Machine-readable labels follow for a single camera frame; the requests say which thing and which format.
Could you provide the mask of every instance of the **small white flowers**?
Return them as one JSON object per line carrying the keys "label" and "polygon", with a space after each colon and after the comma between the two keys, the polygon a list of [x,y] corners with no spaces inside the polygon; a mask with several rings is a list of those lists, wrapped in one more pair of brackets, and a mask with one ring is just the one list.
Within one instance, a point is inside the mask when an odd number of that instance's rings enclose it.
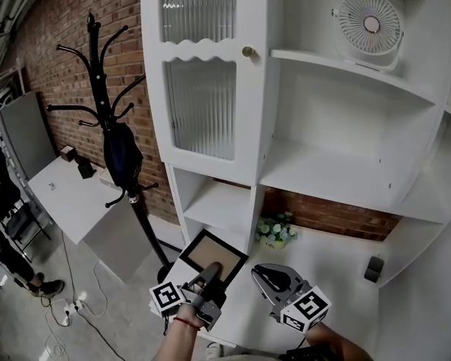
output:
{"label": "small white flowers", "polygon": [[282,243],[297,238],[297,233],[291,230],[289,221],[292,219],[291,213],[278,214],[277,218],[260,218],[257,222],[256,239],[262,238],[269,242]]}
{"label": "small white flowers", "polygon": [[285,241],[288,238],[288,234],[287,234],[287,228],[284,227],[281,231],[280,231],[280,238]]}

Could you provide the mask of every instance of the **black frame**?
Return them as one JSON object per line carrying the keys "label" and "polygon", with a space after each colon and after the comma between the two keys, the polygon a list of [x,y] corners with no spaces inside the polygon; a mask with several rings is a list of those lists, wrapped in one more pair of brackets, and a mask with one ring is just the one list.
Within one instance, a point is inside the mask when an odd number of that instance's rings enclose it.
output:
{"label": "black frame", "polygon": [[225,243],[222,239],[216,237],[214,234],[207,231],[206,229],[202,229],[202,231],[197,234],[197,236],[190,243],[190,245],[186,247],[186,249],[181,253],[181,255],[179,255],[179,258],[181,260],[183,260],[187,265],[189,265],[191,268],[193,268],[194,270],[196,270],[199,273],[202,272],[204,269],[201,266],[199,266],[197,263],[192,261],[189,258],[189,255],[198,246],[198,244],[202,241],[202,239],[204,239],[205,237],[212,239],[214,242],[216,242],[217,244],[219,244],[220,246],[229,250],[234,255],[236,255],[240,258],[238,264],[232,269],[231,274],[229,274],[229,276],[225,279],[225,281],[216,280],[217,284],[225,290],[226,287],[232,282],[232,280],[238,274],[238,272],[242,269],[244,264],[247,262],[247,260],[249,259],[249,256],[244,254],[242,251],[239,251],[235,247],[232,247],[230,244]]}

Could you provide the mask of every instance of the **concrete floor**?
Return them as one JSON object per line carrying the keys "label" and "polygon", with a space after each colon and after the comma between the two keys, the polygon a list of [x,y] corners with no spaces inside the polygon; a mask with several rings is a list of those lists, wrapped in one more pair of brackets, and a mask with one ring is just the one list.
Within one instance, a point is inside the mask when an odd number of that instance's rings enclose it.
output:
{"label": "concrete floor", "polygon": [[[54,300],[66,299],[70,302],[72,287],[61,232],[54,225],[49,225],[47,231],[52,236],[52,242],[40,236],[27,253],[32,257],[35,270],[43,272],[48,280],[65,280],[65,290]],[[100,314],[104,309],[104,299],[92,272],[98,259],[83,242],[76,246],[65,236],[65,243],[76,294],[82,299],[85,298],[94,313]],[[177,257],[177,253],[172,250],[167,250],[167,255],[172,260]],[[132,281],[125,285],[100,263],[96,267],[101,287],[108,298],[108,308],[102,317],[94,317],[86,309],[82,314],[99,328],[117,353],[127,361],[151,360],[161,344],[164,321],[152,314],[148,308],[149,288],[156,285],[159,268],[159,260],[155,253],[151,252]],[[41,300],[18,287],[1,267],[0,281],[5,281],[0,290],[0,361],[67,360],[66,355],[59,358],[49,357],[45,351],[44,342],[50,332],[45,323],[47,309],[41,305]],[[53,305],[53,313],[59,322],[65,319],[64,306],[63,301]],[[71,326],[66,328],[57,326],[50,313],[47,314],[47,319],[55,335],[64,342],[70,360],[118,359],[96,331],[77,314],[71,315]],[[54,345],[55,341],[50,336],[47,347],[51,353]],[[207,342],[198,338],[194,360],[204,359],[206,346]]]}

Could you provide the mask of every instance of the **red string bracelet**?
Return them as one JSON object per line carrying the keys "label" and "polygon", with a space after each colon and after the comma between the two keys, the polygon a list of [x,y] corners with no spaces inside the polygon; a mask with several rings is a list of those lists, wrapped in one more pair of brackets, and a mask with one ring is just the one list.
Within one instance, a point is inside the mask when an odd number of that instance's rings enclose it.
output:
{"label": "red string bracelet", "polygon": [[194,325],[193,323],[190,323],[189,321],[183,320],[182,318],[179,318],[179,317],[174,317],[174,321],[180,321],[182,323],[185,323],[186,325],[193,327],[197,331],[199,331],[201,329],[198,326]]}

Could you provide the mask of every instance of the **gold cabinet knob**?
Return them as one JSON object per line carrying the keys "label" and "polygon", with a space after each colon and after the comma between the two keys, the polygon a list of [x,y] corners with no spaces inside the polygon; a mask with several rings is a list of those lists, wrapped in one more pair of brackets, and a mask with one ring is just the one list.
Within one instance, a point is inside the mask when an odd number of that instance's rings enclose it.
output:
{"label": "gold cabinet knob", "polygon": [[256,53],[256,52],[255,52],[255,50],[254,50],[252,47],[244,47],[244,48],[242,49],[242,54],[243,54],[245,57],[252,57],[252,55],[253,55],[254,53]]}

